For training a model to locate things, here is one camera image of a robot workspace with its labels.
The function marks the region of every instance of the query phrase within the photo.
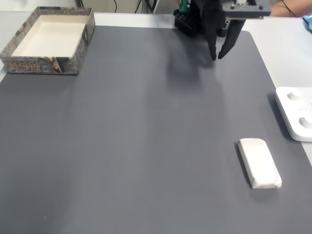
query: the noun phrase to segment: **open box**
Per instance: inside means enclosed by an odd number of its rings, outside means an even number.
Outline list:
[[[0,58],[9,73],[77,75],[94,28],[91,8],[37,7]]]

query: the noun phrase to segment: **cable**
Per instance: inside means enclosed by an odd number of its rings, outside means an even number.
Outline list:
[[[116,13],[116,10],[117,10],[117,3],[116,3],[116,0],[114,0],[114,2],[115,2],[115,5],[116,5],[116,8],[115,8],[115,12],[114,12],[114,13]]]
[[[141,2],[142,2],[142,0],[140,0],[140,2],[138,3],[138,5],[137,5],[137,7],[136,7],[136,11],[135,11],[135,13],[137,12],[138,7],[140,6]]]
[[[150,9],[150,11],[153,12],[155,7],[156,7],[157,0],[153,1],[153,5],[152,6],[150,5],[150,2],[148,0],[145,0],[145,1],[146,1],[146,4],[147,4],[148,8]]]
[[[286,8],[287,8],[295,17],[297,17],[297,16],[295,15],[295,13],[292,12],[291,9],[289,9],[288,6],[287,6],[285,3],[284,3],[284,5],[286,6]]]

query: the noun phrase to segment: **green component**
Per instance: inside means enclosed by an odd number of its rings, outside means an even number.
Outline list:
[[[181,14],[187,14],[191,12],[190,5],[187,2],[188,0],[181,0],[179,6],[179,12]]]

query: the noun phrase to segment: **white eraser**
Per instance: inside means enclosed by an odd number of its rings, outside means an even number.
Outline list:
[[[252,188],[269,189],[282,186],[282,179],[265,141],[245,138],[239,140],[238,147]]]

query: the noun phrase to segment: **white scale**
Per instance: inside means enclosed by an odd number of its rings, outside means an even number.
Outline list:
[[[276,102],[292,138],[312,141],[312,88],[279,87]]]

